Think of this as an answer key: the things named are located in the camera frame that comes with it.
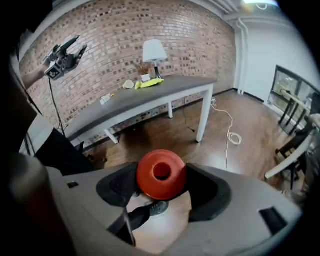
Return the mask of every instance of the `gray table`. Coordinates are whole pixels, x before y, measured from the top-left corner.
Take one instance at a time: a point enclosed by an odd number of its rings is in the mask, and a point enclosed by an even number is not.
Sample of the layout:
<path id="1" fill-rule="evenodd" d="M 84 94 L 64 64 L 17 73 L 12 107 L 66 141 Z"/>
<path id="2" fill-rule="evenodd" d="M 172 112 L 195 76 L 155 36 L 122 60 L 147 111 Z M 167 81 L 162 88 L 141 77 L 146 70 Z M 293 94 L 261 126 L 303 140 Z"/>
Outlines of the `gray table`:
<path id="1" fill-rule="evenodd" d="M 122 89 L 103 105 L 100 101 L 96 101 L 87 106 L 65 129 L 65 135 L 76 146 L 104 131 L 114 143 L 118 143 L 108 130 L 112 126 L 163 104 L 168 104 L 169 117 L 172 118 L 172 101 L 204 92 L 200 124 L 196 135 L 196 140 L 200 142 L 205 132 L 216 82 L 212 78 L 175 75 L 164 77 L 164 82 L 148 88 Z"/>

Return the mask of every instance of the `window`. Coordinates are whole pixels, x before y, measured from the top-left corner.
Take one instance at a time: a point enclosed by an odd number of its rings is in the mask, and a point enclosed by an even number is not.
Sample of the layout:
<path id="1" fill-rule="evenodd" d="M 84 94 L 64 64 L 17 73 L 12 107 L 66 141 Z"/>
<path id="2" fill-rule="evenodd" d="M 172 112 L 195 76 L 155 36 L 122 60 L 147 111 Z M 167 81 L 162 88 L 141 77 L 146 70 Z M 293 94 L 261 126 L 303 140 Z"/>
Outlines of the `window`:
<path id="1" fill-rule="evenodd" d="M 293 95 L 297 95 L 297 97 L 307 106 L 311 105 L 312 94 L 314 94 L 315 92 L 320 93 L 319 90 L 317 90 L 313 85 L 304 80 L 302 77 L 290 72 L 283 67 L 276 66 L 273 85 L 268 101 L 282 111 L 285 111 L 289 102 L 289 98 L 281 94 L 281 89 L 289 90 Z M 295 115 L 293 116 L 293 120 L 298 120 L 302 112 L 303 108 L 299 106 L 296 110 Z"/>

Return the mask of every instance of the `orange cup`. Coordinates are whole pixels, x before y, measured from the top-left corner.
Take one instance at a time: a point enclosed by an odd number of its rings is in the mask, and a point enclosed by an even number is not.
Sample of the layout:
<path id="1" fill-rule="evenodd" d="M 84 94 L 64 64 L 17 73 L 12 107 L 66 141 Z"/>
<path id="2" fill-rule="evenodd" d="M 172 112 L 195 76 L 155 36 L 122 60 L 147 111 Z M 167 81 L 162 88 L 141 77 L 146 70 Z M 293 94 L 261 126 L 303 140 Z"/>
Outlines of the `orange cup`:
<path id="1" fill-rule="evenodd" d="M 169 150 L 154 150 L 140 160 L 136 180 L 149 197 L 169 200 L 184 189 L 187 182 L 186 165 Z"/>

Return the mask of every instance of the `wooden floor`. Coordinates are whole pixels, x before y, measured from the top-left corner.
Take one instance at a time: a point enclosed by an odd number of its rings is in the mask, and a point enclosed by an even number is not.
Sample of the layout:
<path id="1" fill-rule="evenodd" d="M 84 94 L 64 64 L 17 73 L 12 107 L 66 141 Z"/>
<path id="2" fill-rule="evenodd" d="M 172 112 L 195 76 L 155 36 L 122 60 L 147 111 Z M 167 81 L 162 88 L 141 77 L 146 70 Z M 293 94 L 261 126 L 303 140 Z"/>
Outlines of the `wooden floor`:
<path id="1" fill-rule="evenodd" d="M 242 137 L 238 146 L 229 143 L 228 171 L 257 179 L 263 179 L 265 172 L 273 168 L 275 149 L 288 139 L 278 126 L 278 116 L 261 102 L 234 91 L 216 97 L 217 108 L 226 110 L 233 117 L 231 132 Z M 202 102 L 184 109 L 187 124 L 197 130 Z M 125 162 L 138 162 L 146 153 L 165 149 L 175 152 L 185 163 L 197 163 L 226 169 L 227 131 L 230 117 L 211 109 L 203 140 L 195 141 L 196 133 L 187 128 L 182 109 L 145 124 L 137 124 L 121 135 L 119 144 L 108 141 L 87 153 L 96 158 L 107 157 L 105 167 Z M 150 199 L 146 196 L 133 197 L 128 211 L 143 206 Z M 168 210 L 150 218 L 134 236 L 137 247 L 151 253 L 160 253 L 175 240 L 188 225 L 191 209 L 189 193 L 170 201 Z"/>

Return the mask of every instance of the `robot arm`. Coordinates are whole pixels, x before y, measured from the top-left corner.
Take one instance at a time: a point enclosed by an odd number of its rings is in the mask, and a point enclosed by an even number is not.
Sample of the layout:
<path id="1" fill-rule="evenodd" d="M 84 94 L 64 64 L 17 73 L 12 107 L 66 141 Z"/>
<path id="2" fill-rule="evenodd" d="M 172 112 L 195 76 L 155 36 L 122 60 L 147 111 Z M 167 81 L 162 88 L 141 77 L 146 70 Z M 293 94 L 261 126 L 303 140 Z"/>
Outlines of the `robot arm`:
<path id="1" fill-rule="evenodd" d="M 52 80 L 57 80 L 77 67 L 77 60 L 82 58 L 86 51 L 87 45 L 83 45 L 75 54 L 68 54 L 67 49 L 73 45 L 78 38 L 79 36 L 76 35 L 69 41 L 61 45 L 56 45 L 48 53 L 45 59 L 49 59 L 51 63 L 49 68 L 44 72 L 47 77 Z"/>

